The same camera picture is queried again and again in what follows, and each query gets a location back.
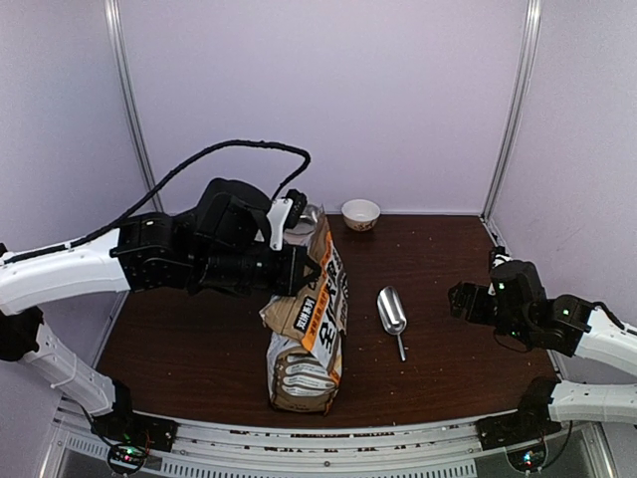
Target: white wall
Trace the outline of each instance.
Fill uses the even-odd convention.
[[[515,255],[537,264],[551,296],[602,300],[637,325],[637,3],[543,2],[541,18],[494,220]],[[585,360],[567,360],[566,374],[637,381]],[[622,476],[637,476],[637,431],[607,430]]]
[[[234,137],[307,148],[295,183],[339,210],[478,213],[507,118],[527,5],[491,0],[121,2],[133,89],[157,177]],[[167,210],[207,181],[274,192],[299,159],[234,150],[169,185]]]
[[[90,232],[144,192],[102,0],[0,2],[0,241],[27,249]],[[83,359],[112,295],[44,307]],[[35,476],[58,395],[0,362],[0,475]]]

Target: white cable clip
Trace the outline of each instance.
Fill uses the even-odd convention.
[[[75,359],[73,362],[73,374],[66,380],[59,381],[58,383],[51,383],[51,388],[53,390],[76,379],[76,376],[78,375],[78,355],[73,354],[73,358]]]

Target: scoop handle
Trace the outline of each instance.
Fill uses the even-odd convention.
[[[400,334],[396,336],[396,339],[398,339],[398,351],[400,352],[400,361],[407,361],[407,353],[405,352],[405,347],[402,344],[402,338],[400,337]]]

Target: black cable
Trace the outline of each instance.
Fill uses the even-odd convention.
[[[286,187],[293,179],[295,179],[296,177],[298,177],[302,172],[304,172],[308,166],[310,165],[310,161],[311,161],[311,157],[310,154],[304,150],[301,149],[299,147],[295,147],[295,146],[290,146],[288,144],[283,144],[282,142],[275,142],[275,141],[251,141],[248,139],[230,139],[228,141],[222,141],[222,142],[218,142],[216,144],[213,144],[211,146],[208,146],[204,149],[202,149],[201,151],[199,151],[196,154],[193,154],[192,156],[190,156],[188,159],[182,161],[178,166],[176,166],[174,169],[172,169],[170,172],[168,172],[168,174],[166,174],[163,179],[161,179],[152,189],[150,189],[141,199],[139,199],[137,202],[135,202],[132,206],[130,206],[128,209],[126,209],[123,214],[121,214],[119,217],[116,218],[116,220],[112,221],[111,223],[107,224],[106,226],[101,227],[100,229],[87,234],[86,236],[77,239],[76,241],[72,242],[70,244],[71,248],[74,247],[79,247],[82,246],[84,244],[87,244],[88,242],[94,241],[96,239],[98,239],[99,237],[105,235],[106,233],[108,233],[111,229],[116,228],[119,223],[121,223],[122,221],[124,221],[125,219],[127,219],[128,217],[130,217],[130,215],[132,215],[134,212],[136,212],[137,210],[139,210],[139,208],[141,206],[143,206],[146,202],[148,202],[155,194],[157,194],[161,189],[163,189],[163,187],[168,184],[168,182],[175,177],[177,174],[179,174],[181,171],[183,171],[186,167],[190,166],[191,164],[195,163],[196,161],[198,161],[199,159],[201,159],[202,157],[218,151],[219,149],[223,149],[225,147],[231,147],[231,146],[243,146],[243,147],[253,147],[253,148],[259,148],[259,149],[277,149],[279,151],[285,151],[285,152],[290,152],[292,154],[297,154],[299,156],[301,156],[304,161],[303,163],[297,168],[295,169],[290,175],[288,175],[281,184],[279,184],[279,187],[277,188],[277,190],[275,191],[275,193],[272,195],[272,199],[276,199],[277,196],[279,195],[279,193],[281,192],[281,190]],[[46,254],[52,254],[54,252],[60,252],[60,251],[64,251],[66,250],[67,247],[65,245],[59,245],[59,246],[52,246],[52,247],[46,247],[44,249],[37,249],[35,251],[30,251],[30,252],[26,252],[23,254],[17,254],[9,259],[7,259],[5,261],[5,264],[12,264],[15,262],[19,262],[19,261],[24,261],[26,259],[32,259],[34,257],[39,257],[39,256],[44,256]]]
[[[138,472],[146,463],[146,459],[149,456],[147,448],[144,450],[143,448],[128,442],[110,443],[97,430],[97,428],[95,427],[95,423],[93,419],[91,418],[91,416],[89,415],[89,413],[87,412],[87,410],[81,405],[80,405],[80,408],[82,409],[82,412],[84,413],[84,417],[87,419],[87,421],[89,422],[89,425],[91,426],[91,432],[94,435],[97,435],[98,438],[108,447],[108,453],[106,455],[106,464],[108,465],[108,468],[110,468],[110,471],[118,475],[122,474],[119,469],[113,466],[112,461],[114,458],[116,458],[121,463],[125,463],[126,462],[125,457],[130,456],[130,453],[128,450],[132,448],[135,451],[135,460],[137,461],[137,464],[133,468],[130,468],[130,469],[126,468],[125,474],[132,475]]]
[[[603,302],[593,302],[593,306],[601,307],[602,311],[604,311],[608,316],[608,319],[610,319],[610,322],[616,325],[619,329],[621,329],[622,331],[626,329],[626,326],[624,326],[624,324],[619,319],[617,319],[617,316],[610,312],[610,309],[608,309],[608,306],[606,304],[604,304]]]
[[[564,450],[566,449],[566,445],[568,444],[568,440],[570,439],[570,434],[573,431],[573,421],[570,420],[570,424],[568,425],[568,433],[566,433],[566,439],[564,440],[564,442],[561,445],[561,448],[559,449],[559,451],[557,452],[557,454],[555,456],[553,456],[553,459],[550,460],[549,463],[543,465],[541,467],[541,470],[544,471],[546,468],[548,468],[549,466],[552,466],[558,459],[559,457],[562,455],[562,453],[564,452]]]
[[[502,342],[500,342],[498,340],[498,336],[496,335],[496,330],[495,329],[494,329],[493,337],[494,337],[494,341],[496,341],[496,344],[498,344],[500,347],[504,347],[508,351],[517,352],[518,354],[527,354],[527,353],[529,353],[531,351],[531,349],[526,349],[524,351],[521,351],[519,349],[514,349],[513,347],[509,347],[508,345],[503,344]]]

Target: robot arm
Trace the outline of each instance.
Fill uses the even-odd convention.
[[[568,357],[595,359],[637,376],[637,329],[602,303],[571,295],[549,300],[535,265],[492,252],[489,287],[460,283],[449,291],[451,314],[494,333]],[[518,410],[478,422],[485,449],[538,438],[568,420],[637,424],[637,385],[590,385],[537,378]]]
[[[15,315],[81,294],[162,286],[294,295],[318,270],[305,247],[283,243],[284,230],[296,225],[306,204],[296,191],[271,203],[249,184],[214,179],[185,213],[133,216],[94,241],[50,254],[6,252],[0,258],[0,311]],[[313,270],[310,276],[305,266]]]
[[[46,253],[0,250],[0,359],[29,364],[79,403],[102,436],[141,447],[150,440],[151,448],[169,451],[176,424],[134,413],[128,388],[70,351],[36,306],[159,287],[295,295],[321,271],[306,246],[283,241],[306,205],[294,190],[271,201],[254,186],[217,178],[193,209],[177,215],[132,216],[92,241]]]

